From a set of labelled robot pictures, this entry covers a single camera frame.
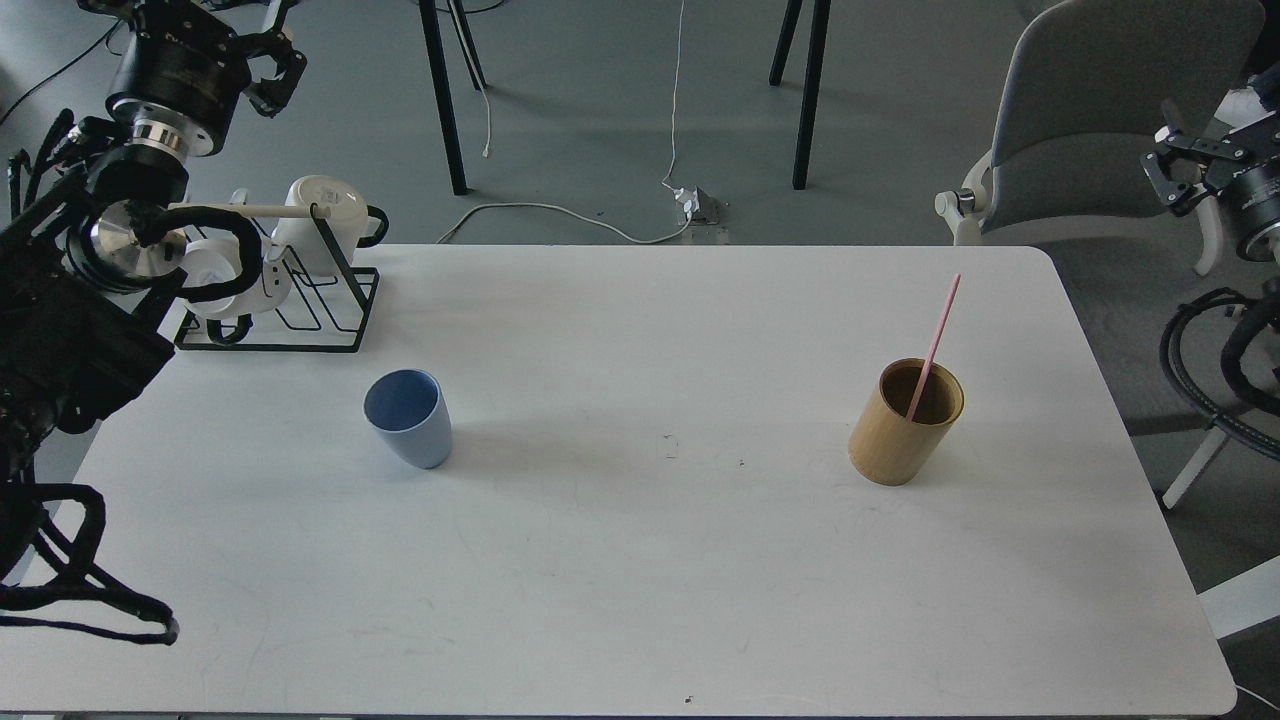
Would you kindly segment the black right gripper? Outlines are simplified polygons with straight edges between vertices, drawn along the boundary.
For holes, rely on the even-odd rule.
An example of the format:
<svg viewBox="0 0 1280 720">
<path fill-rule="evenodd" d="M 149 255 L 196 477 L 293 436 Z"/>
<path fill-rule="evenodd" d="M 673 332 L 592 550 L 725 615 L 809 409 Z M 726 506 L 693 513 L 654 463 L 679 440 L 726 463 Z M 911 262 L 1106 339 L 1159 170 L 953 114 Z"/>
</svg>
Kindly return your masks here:
<svg viewBox="0 0 1280 720">
<path fill-rule="evenodd" d="M 1279 236 L 1277 113 L 1212 140 L 1184 131 L 1184 117 L 1171 97 L 1161 101 L 1160 111 L 1164 124 L 1140 165 L 1167 211 L 1187 217 L 1206 199 L 1217 197 L 1235 255 L 1251 263 L 1274 263 Z"/>
</svg>

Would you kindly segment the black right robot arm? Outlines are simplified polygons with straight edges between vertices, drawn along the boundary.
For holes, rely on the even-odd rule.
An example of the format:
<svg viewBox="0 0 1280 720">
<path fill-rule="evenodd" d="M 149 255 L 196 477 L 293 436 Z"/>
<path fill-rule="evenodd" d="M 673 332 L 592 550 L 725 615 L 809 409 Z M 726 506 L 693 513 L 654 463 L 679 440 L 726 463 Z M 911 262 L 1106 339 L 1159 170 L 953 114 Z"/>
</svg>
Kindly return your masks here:
<svg viewBox="0 0 1280 720">
<path fill-rule="evenodd" d="M 1203 209 L 1210 228 L 1196 270 L 1206 274 L 1220 261 L 1226 246 L 1245 263 L 1277 261 L 1277 114 L 1271 113 L 1222 138 L 1202 138 L 1183 131 L 1181 113 L 1171 99 L 1160 110 L 1164 126 L 1155 133 L 1155 149 L 1142 168 L 1175 217 Z M 1167 322 L 1158 343 L 1158 364 L 1175 392 L 1211 429 L 1257 454 L 1277 459 L 1277 438 L 1243 421 L 1213 401 L 1187 370 L 1181 337 L 1198 315 L 1215 307 L 1238 307 L 1236 327 L 1226 338 L 1219 366 L 1230 391 L 1245 409 L 1277 415 L 1277 392 L 1256 386 L 1243 369 L 1243 357 L 1260 337 L 1277 332 L 1277 279 L 1252 299 L 1224 287 L 1181 304 Z"/>
</svg>

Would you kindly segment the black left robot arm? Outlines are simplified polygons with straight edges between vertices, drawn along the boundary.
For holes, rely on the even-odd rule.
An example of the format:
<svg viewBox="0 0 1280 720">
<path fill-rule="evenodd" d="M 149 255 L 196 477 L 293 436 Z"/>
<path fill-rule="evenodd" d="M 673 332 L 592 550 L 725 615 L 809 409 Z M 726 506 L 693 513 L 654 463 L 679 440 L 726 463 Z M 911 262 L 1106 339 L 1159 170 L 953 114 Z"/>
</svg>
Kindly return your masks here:
<svg viewBox="0 0 1280 720">
<path fill-rule="evenodd" d="M 170 607 L 102 570 L 106 505 L 88 486 L 40 483 L 55 430 L 79 434 L 136 400 L 173 357 L 170 305 L 230 299 L 262 277 L 241 210 L 186 204 L 186 163 L 219 152 L 241 99 L 291 100 L 306 56 L 268 3 L 241 33 L 212 1 L 83 1 L 131 32 L 104 117 L 61 111 L 33 156 L 9 163 L 3 231 L 3 573 L 27 556 L 51 577 L 3 584 L 3 624 L 173 644 Z"/>
</svg>

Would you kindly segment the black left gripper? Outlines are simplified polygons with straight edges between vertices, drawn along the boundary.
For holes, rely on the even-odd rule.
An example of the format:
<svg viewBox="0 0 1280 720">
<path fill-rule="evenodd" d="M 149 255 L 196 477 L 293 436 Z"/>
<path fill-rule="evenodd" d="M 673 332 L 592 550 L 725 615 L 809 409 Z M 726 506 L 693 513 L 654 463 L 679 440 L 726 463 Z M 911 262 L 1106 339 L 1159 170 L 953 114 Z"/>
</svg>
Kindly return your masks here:
<svg viewBox="0 0 1280 720">
<path fill-rule="evenodd" d="M 228 50 L 233 28 L 193 1 L 124 1 L 120 12 L 132 38 L 105 100 L 110 118 L 132 124 L 145 111 L 174 117 L 193 155 L 220 152 L 250 83 L 247 61 Z M 288 29 L 244 41 L 247 60 L 274 63 L 270 76 L 244 91 L 259 115 L 274 118 L 291 101 L 308 59 Z"/>
</svg>

